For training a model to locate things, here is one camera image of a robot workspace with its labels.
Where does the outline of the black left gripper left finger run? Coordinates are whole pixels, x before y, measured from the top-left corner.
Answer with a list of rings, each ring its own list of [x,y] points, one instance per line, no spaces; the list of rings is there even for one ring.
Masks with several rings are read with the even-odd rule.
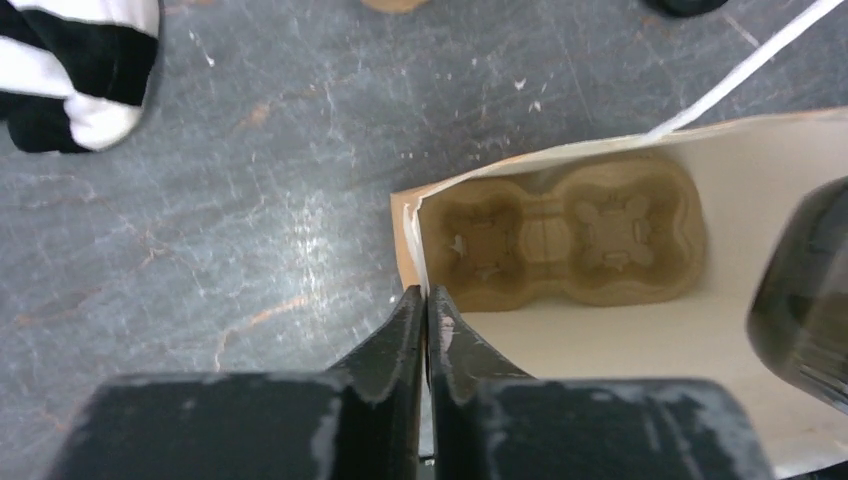
[[[51,479],[412,479],[424,300],[319,372],[136,374],[103,383]]]

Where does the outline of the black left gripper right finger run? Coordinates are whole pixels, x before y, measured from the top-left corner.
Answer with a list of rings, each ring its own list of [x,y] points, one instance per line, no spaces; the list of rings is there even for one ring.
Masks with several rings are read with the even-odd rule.
[[[541,380],[427,299],[439,479],[769,479],[747,415],[717,383]]]

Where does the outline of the brown cardboard cup carrier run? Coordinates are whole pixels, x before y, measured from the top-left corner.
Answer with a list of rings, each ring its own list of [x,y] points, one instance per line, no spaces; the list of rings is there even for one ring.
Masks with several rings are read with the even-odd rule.
[[[463,312],[664,302],[697,283],[707,252],[694,181],[652,154],[466,180],[426,199],[419,220],[428,280]]]

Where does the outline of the black paper coffee cup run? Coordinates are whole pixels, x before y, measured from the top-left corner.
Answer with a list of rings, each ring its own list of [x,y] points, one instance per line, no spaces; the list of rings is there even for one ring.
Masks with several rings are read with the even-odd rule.
[[[778,378],[847,411],[847,180],[794,210],[752,301],[746,331]]]

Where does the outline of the brown paper bag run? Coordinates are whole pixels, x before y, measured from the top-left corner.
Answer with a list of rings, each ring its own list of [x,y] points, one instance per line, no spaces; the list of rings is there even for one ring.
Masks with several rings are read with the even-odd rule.
[[[847,459],[847,417],[769,372],[746,335],[746,317],[778,238],[814,188],[847,173],[845,108],[697,120],[817,21],[844,12],[816,1],[714,87],[640,135],[585,141],[515,156],[390,198],[398,270],[429,293],[419,212],[460,182],[540,173],[582,160],[652,154],[683,167],[698,190],[707,235],[702,274],[664,302],[593,306],[544,298],[510,311],[463,312],[485,341],[530,374],[576,379],[693,377],[737,400],[775,474],[791,477]]]

